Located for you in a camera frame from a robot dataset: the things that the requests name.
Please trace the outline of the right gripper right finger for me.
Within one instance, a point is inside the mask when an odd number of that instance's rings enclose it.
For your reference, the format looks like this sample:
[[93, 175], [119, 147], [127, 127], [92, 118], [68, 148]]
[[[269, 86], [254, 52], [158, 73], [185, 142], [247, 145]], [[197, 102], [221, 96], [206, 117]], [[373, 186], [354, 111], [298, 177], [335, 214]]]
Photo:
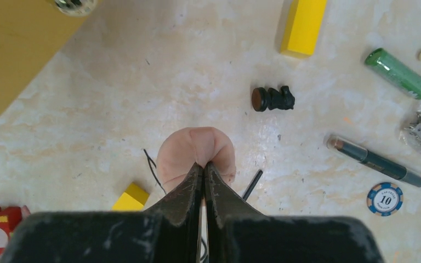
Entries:
[[269, 216], [204, 172], [210, 262], [382, 262], [373, 234], [348, 216]]

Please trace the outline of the black hair loop tool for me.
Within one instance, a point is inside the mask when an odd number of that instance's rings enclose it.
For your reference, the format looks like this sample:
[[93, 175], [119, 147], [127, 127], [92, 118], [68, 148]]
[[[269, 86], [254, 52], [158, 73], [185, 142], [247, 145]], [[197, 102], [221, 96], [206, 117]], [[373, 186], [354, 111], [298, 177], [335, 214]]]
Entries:
[[161, 190], [163, 191], [163, 193], [166, 195], [167, 192], [165, 191], [164, 187], [160, 183], [160, 181], [159, 181], [159, 179], [157, 177], [157, 174], [156, 174], [157, 165], [156, 165], [155, 161], [150, 157], [150, 155], [148, 154], [148, 152], [147, 152], [146, 149], [143, 149], [143, 152], [144, 152], [144, 154], [146, 156], [146, 159], [147, 159], [147, 163], [148, 163], [150, 172], [151, 172], [154, 180], [156, 181], [156, 184], [161, 188]]

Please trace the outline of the pink round powder puff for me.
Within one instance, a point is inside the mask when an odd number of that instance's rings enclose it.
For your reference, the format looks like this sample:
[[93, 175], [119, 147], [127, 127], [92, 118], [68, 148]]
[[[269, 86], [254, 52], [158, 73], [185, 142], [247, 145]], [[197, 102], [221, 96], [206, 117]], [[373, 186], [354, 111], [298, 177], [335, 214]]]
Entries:
[[209, 162], [216, 166], [224, 182], [234, 182], [235, 149], [230, 138], [213, 127], [184, 128], [162, 144], [157, 156], [157, 177], [168, 193], [184, 180], [195, 163], [205, 168]]

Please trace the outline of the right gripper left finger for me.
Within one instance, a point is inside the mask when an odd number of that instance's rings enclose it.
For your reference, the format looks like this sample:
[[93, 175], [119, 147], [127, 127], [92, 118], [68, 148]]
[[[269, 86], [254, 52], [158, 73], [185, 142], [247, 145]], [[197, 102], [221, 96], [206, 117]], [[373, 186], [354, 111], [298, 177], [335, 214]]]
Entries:
[[199, 262], [203, 168], [144, 211], [30, 215], [1, 262]]

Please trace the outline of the cream round drawer organizer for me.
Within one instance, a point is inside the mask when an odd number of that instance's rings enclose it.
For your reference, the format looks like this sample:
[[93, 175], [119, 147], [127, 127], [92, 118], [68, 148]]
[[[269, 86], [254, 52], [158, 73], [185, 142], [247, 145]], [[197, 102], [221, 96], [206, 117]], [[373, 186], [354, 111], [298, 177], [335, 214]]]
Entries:
[[0, 1], [0, 115], [99, 1]]

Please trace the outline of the thin black stick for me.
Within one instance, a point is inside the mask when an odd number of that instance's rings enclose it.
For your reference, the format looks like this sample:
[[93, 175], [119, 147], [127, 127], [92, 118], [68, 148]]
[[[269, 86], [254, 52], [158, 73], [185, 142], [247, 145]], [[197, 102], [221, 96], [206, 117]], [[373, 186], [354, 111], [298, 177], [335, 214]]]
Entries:
[[254, 176], [254, 178], [251, 180], [251, 182], [249, 183], [247, 189], [245, 190], [242, 198], [243, 200], [247, 200], [249, 198], [249, 196], [251, 195], [252, 191], [254, 190], [254, 188], [256, 187], [258, 181], [260, 180], [261, 176], [263, 175], [263, 171], [262, 170], [258, 170]]

